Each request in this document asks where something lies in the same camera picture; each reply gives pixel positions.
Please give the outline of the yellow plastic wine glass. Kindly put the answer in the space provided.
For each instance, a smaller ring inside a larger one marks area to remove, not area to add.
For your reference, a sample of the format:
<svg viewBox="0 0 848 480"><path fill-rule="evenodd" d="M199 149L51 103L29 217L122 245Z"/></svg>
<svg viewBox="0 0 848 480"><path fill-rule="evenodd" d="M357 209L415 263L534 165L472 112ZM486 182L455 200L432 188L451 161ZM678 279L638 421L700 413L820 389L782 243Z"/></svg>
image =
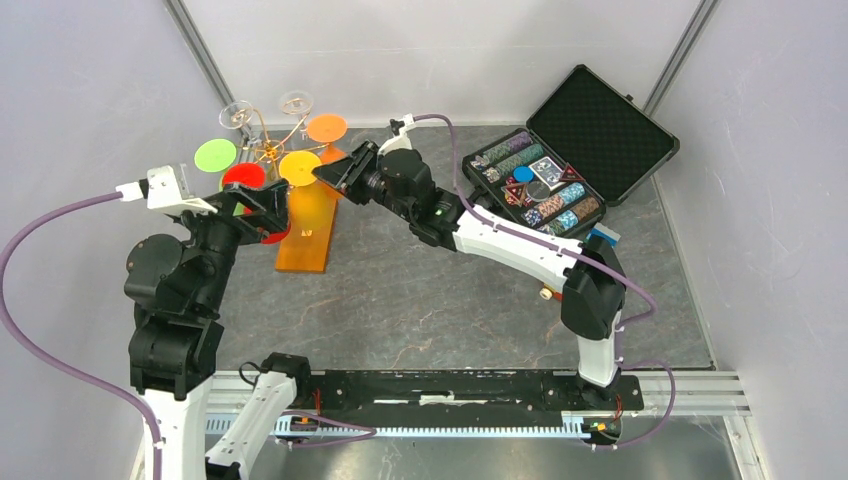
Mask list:
<svg viewBox="0 0 848 480"><path fill-rule="evenodd" d="M320 230L332 217L334 201L313 174L321 165L316 154L301 150L286 154L278 166L280 177L290 185L287 200L290 215L302 230Z"/></svg>

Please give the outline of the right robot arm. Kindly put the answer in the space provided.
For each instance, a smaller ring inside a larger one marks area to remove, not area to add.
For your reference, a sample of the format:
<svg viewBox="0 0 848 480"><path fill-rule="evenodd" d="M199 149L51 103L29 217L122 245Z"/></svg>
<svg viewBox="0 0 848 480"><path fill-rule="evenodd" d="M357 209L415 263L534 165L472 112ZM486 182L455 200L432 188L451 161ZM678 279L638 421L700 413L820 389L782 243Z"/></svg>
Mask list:
<svg viewBox="0 0 848 480"><path fill-rule="evenodd" d="M498 217L436 185L414 149L379 153L366 141L313 175L350 202L374 202L405 220L423 243L508 266L562 297L561 323L578 339L577 392L591 408L618 393L615 329L626 288L610 247L549 236Z"/></svg>

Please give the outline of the orange plastic wine glass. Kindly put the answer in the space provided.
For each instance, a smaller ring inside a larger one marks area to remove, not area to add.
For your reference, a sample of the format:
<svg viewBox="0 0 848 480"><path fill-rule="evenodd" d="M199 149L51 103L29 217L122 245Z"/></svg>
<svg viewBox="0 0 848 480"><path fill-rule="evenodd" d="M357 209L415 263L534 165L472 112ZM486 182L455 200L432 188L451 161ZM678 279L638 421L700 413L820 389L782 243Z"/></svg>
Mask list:
<svg viewBox="0 0 848 480"><path fill-rule="evenodd" d="M324 149L318 154L320 163L315 163L313 168L319 165L333 163L345 157L345 152L338 148L335 143L344 137L348 130L344 118L336 114L322 114L314 117L307 126L307 135L313 141L324 144ZM335 204L339 195L321 182L314 170L310 173L314 177L313 184L309 187L311 195L319 202Z"/></svg>

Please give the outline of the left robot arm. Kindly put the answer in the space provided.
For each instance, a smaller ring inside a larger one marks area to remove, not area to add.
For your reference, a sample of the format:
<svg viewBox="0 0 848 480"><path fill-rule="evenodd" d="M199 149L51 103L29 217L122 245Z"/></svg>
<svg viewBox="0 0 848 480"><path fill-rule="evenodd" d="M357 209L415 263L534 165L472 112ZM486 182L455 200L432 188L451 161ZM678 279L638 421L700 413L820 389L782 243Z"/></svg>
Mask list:
<svg viewBox="0 0 848 480"><path fill-rule="evenodd" d="M220 307L240 247L289 227L289 185L234 183L181 199L170 217L187 240L157 234L130 252L124 285L134 303L130 383L147 406L150 479L246 479L287 407L314 394L309 361L273 353L242 411L217 444L205 444L207 406L224 328Z"/></svg>

